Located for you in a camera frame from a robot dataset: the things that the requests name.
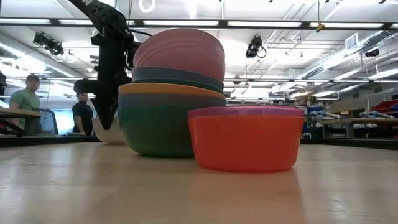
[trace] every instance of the air duct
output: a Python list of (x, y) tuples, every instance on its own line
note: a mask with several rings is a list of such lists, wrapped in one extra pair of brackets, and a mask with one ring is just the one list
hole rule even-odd
[(0, 33), (0, 43), (24, 54), (29, 54), (30, 57), (42, 62), (47, 70), (49, 69), (51, 71), (61, 73), (64, 77), (84, 77), (82, 74), (54, 61), (49, 57), (46, 57), (45, 55), (38, 53), (35, 50), (32, 50), (28, 46), (25, 46), (2, 33)]
[[(316, 65), (305, 69), (303, 71), (303, 74), (299, 76), (299, 78), (309, 79), (315, 75), (318, 75), (319, 73), (324, 72), (331, 67), (341, 64), (342, 62), (347, 60), (349, 56), (359, 53), (365, 53), (371, 50), (378, 43), (386, 41), (396, 34), (397, 31), (379, 31), (376, 34), (373, 34), (363, 39), (357, 44), (356, 47), (353, 47), (352, 49), (347, 50), (346, 47), (342, 47), (339, 50), (336, 50), (333, 53), (324, 57)], [(278, 86), (278, 89), (276, 91), (285, 91), (290, 87), (292, 87), (292, 84), (286, 83)]]

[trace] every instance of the man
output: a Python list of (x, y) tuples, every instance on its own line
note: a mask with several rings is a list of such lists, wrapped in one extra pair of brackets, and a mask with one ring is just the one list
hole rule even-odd
[[(11, 95), (10, 108), (33, 110), (40, 108), (40, 98), (36, 95), (39, 89), (40, 80), (37, 75), (28, 75), (26, 78), (26, 88), (16, 91)], [(25, 129), (25, 119), (13, 118), (11, 122), (22, 129)]]
[(88, 95), (87, 93), (78, 93), (77, 98), (79, 102), (72, 108), (73, 120), (75, 126), (73, 127), (74, 133), (81, 133), (87, 136), (91, 136), (93, 131), (93, 110), (87, 105)]

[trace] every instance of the ceiling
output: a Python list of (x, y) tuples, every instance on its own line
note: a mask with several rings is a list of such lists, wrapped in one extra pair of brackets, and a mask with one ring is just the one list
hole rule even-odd
[[(101, 0), (121, 11), (129, 17), (129, 0)], [(144, 13), (139, 7), (139, 0), (132, 2), (131, 19), (234, 19), (234, 20), (294, 20), (317, 21), (318, 3), (314, 0), (154, 0), (153, 11)], [(319, 17), (321, 21), (345, 22), (395, 22), (398, 20), (398, 1), (380, 0), (325, 0), (320, 1)], [(143, 0), (144, 10), (150, 8), (152, 0)], [(1, 17), (25, 18), (79, 18), (86, 19), (69, 0), (2, 0)], [(140, 31), (156, 34), (168, 28), (141, 28)], [(226, 78), (300, 78), (306, 69), (316, 65), (323, 58), (345, 46), (345, 40), (358, 33), (359, 40), (377, 31), (355, 30), (272, 30), (272, 29), (206, 29), (204, 31), (215, 36), (223, 45), (226, 53)], [(45, 27), (45, 26), (0, 26), (0, 33), (11, 37), (47, 57), (50, 54), (38, 49), (32, 42), (36, 32), (43, 32), (48, 37), (62, 42), (66, 50), (74, 54), (74, 58), (61, 62), (64, 66), (80, 74), (80, 77), (96, 77), (91, 72), (93, 64), (90, 55), (98, 55), (98, 48), (91, 45), (90, 37), (95, 33), (93, 27)], [(263, 42), (267, 41), (267, 56), (264, 59), (247, 59), (245, 52), (254, 35), (260, 35)], [(143, 42), (146, 36), (137, 34), (138, 41)], [(366, 63), (374, 62), (393, 54), (398, 45), (394, 39), (382, 41), (379, 45), (380, 55), (376, 58), (363, 59), (354, 54), (332, 66), (329, 71), (322, 72), (312, 78), (333, 79), (338, 75), (359, 68)], [(395, 66), (394, 58), (387, 60), (384, 67)], [(375, 72), (376, 67), (369, 67), (368, 73)], [(363, 77), (363, 72), (356, 76)], [(248, 88), (245, 82), (234, 86), (226, 82), (226, 87)], [(266, 97), (275, 82), (248, 82), (253, 90), (240, 94), (248, 97)], [(302, 89), (310, 88), (305, 83)], [(299, 91), (292, 87), (289, 92)]]

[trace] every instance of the orange bowl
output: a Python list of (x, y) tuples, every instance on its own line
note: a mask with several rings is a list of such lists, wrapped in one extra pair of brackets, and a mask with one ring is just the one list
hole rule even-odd
[(215, 91), (193, 86), (167, 83), (130, 83), (119, 86), (118, 90), (120, 95), (131, 93), (164, 93), (178, 95), (211, 96), (215, 98), (225, 99), (224, 95)]
[(188, 123), (199, 166), (230, 172), (277, 172), (295, 164), (304, 118), (206, 116)]

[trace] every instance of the white bowl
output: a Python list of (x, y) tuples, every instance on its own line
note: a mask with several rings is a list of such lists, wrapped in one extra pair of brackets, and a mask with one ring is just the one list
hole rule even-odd
[(127, 145), (126, 140), (120, 131), (119, 121), (117, 118), (113, 119), (111, 129), (104, 130), (99, 118), (93, 118), (93, 129), (97, 138), (106, 144), (112, 145)]

